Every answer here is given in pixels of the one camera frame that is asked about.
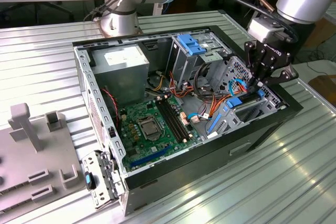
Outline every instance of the blue latch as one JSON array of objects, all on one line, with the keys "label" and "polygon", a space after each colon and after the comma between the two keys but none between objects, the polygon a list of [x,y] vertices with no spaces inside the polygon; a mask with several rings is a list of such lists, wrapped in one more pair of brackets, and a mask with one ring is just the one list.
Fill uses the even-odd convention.
[{"label": "blue latch", "polygon": [[215,121],[211,124],[210,128],[207,130],[208,134],[214,129],[216,126],[218,120],[222,117],[222,115],[219,113],[215,119]]},{"label": "blue latch", "polygon": [[206,52],[206,49],[202,48],[190,34],[178,35],[177,38],[190,55],[200,55]]},{"label": "blue latch", "polygon": [[89,174],[87,174],[87,175],[85,176],[85,179],[86,179],[86,184],[89,184],[89,183],[91,182],[91,179],[90,179],[90,175],[89,175]]},{"label": "blue latch", "polygon": [[257,93],[260,96],[260,98],[263,98],[265,96],[265,92],[263,92],[263,90],[261,89],[259,89]]},{"label": "blue latch", "polygon": [[226,104],[229,106],[230,109],[241,105],[242,101],[238,97],[232,97],[226,101]]}]

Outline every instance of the white sticker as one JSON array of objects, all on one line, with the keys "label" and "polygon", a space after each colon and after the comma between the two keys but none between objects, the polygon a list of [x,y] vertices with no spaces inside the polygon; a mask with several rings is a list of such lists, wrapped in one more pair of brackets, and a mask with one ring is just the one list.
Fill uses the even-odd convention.
[{"label": "white sticker", "polygon": [[105,59],[110,66],[129,63],[142,64],[145,63],[144,57],[141,55],[136,46],[121,47],[118,51],[108,52],[105,54]]},{"label": "white sticker", "polygon": [[208,139],[213,138],[214,136],[217,136],[217,135],[218,133],[215,131],[208,136]]}]

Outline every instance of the ribbed metal surface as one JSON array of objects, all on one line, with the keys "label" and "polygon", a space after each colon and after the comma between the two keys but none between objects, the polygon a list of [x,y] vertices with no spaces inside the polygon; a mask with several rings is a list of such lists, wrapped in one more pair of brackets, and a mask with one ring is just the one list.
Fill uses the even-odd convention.
[{"label": "ribbed metal surface", "polygon": [[[243,46],[247,35],[218,12],[143,17],[144,32],[219,25]],[[78,158],[99,148],[80,95],[71,42],[100,38],[94,23],[0,30],[0,125],[11,104],[32,117],[66,115]],[[304,110],[260,148],[124,217],[118,203],[95,212],[84,189],[12,223],[334,223],[336,119],[297,80],[284,85]]]},{"label": "ribbed metal surface", "polygon": [[332,2],[324,17],[336,25],[336,2]]}]

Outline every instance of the blue cable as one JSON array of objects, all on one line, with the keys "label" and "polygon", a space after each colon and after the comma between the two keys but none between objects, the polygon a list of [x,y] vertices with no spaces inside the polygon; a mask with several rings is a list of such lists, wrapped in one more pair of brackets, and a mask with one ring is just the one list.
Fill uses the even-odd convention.
[{"label": "blue cable", "polygon": [[230,94],[231,94],[233,97],[235,96],[235,94],[234,94],[234,92],[233,92],[233,90],[232,90],[232,83],[233,83],[234,81],[239,82],[241,85],[244,86],[245,89],[247,89],[247,87],[246,87],[246,82],[243,81],[243,80],[241,80],[241,79],[233,79],[233,80],[229,81],[229,92],[230,92]]},{"label": "blue cable", "polygon": [[195,116],[195,115],[199,115],[199,114],[197,114],[197,113],[191,113],[191,114],[188,115],[187,118],[190,119],[190,118],[192,118],[192,117]]}]

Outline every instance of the ram slot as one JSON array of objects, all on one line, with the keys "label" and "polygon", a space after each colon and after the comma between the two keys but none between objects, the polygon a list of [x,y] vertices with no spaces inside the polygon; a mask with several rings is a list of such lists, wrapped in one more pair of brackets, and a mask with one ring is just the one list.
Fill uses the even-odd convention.
[{"label": "ram slot", "polygon": [[158,108],[170,130],[173,132],[173,135],[175,136],[178,143],[182,143],[184,139],[189,139],[188,133],[166,100],[156,101],[156,107]]}]

